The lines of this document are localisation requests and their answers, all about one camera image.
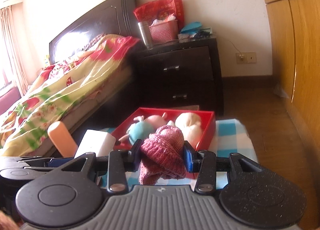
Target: window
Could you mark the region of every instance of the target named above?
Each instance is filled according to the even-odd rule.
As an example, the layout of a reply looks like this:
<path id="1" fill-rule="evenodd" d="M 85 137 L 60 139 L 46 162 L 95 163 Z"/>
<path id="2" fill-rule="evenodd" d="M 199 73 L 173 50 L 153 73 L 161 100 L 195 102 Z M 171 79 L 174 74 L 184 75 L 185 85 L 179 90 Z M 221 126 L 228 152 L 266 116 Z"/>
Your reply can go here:
<path id="1" fill-rule="evenodd" d="M 3 38 L 0 39 L 0 90 L 11 84 L 12 69 Z"/>

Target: silver drawer handle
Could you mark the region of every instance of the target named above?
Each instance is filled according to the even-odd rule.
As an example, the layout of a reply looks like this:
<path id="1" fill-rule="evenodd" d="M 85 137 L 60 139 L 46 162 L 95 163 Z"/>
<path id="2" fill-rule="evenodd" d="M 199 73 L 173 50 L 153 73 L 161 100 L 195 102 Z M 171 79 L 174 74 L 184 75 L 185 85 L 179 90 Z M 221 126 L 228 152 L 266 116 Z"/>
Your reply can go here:
<path id="1" fill-rule="evenodd" d="M 180 67 L 180 66 L 170 66 L 170 67 L 164 68 L 163 71 L 164 71 L 164 72 L 169 71 L 169 70 L 176 70 L 176 71 L 178 71 L 178 70 L 179 70 L 179 67 Z"/>
<path id="2" fill-rule="evenodd" d="M 172 96 L 172 98 L 174 100 L 178 99 L 178 98 L 183 98 L 183 99 L 187 99 L 187 95 L 186 94 L 175 94 L 174 96 Z"/>

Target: power outlet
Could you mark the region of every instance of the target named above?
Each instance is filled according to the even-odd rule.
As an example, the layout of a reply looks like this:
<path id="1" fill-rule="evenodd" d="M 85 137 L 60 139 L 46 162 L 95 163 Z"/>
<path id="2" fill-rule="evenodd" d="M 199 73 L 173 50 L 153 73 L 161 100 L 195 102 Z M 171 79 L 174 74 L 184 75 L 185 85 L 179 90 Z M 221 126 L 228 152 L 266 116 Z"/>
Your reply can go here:
<path id="1" fill-rule="evenodd" d="M 247 56 L 245 55 L 245 53 L 236 53 L 236 60 L 237 64 L 246 64 Z"/>
<path id="2" fill-rule="evenodd" d="M 255 52 L 236 53 L 237 64 L 254 64 L 257 62 L 257 54 Z"/>

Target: curtain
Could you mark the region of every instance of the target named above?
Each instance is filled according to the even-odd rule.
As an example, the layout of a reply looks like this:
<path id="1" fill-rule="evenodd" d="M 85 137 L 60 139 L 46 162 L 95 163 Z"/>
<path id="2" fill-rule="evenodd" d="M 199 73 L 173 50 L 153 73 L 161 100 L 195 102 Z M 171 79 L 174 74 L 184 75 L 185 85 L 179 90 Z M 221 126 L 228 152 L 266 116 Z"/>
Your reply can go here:
<path id="1" fill-rule="evenodd" d="M 28 82 L 17 47 L 11 6 L 1 9 L 1 33 L 5 44 L 4 53 L 7 53 L 10 59 L 13 82 L 18 87 L 21 96 L 23 96 L 28 90 Z"/>

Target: black headboard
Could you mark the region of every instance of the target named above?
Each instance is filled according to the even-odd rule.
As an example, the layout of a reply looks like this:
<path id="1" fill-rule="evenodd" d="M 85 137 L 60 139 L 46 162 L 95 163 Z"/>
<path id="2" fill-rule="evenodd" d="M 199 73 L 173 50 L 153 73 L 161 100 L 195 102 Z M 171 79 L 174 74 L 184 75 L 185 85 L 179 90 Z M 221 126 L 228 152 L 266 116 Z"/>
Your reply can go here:
<path id="1" fill-rule="evenodd" d="M 135 7 L 136 0 L 106 0 L 88 11 L 49 43 L 50 64 L 81 51 L 102 33 L 140 37 Z"/>

